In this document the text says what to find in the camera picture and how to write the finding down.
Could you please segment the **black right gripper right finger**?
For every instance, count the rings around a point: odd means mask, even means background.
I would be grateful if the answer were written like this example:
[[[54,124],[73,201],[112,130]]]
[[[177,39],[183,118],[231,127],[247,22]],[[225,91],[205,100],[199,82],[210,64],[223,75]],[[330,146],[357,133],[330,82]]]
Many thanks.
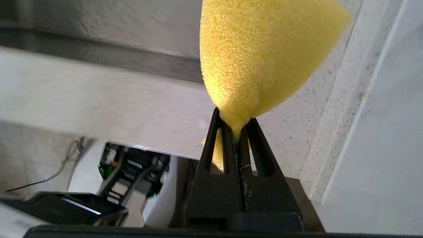
[[[239,231],[302,232],[302,211],[257,119],[239,138]]]

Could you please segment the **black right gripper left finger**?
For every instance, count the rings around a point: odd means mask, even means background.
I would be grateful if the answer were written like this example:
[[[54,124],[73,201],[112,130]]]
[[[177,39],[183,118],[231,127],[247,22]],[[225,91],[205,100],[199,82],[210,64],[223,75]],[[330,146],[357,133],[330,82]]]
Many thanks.
[[[224,229],[227,219],[242,211],[239,173],[232,131],[215,108],[189,196],[186,200],[186,227]],[[221,129],[224,173],[211,173],[217,131]]]

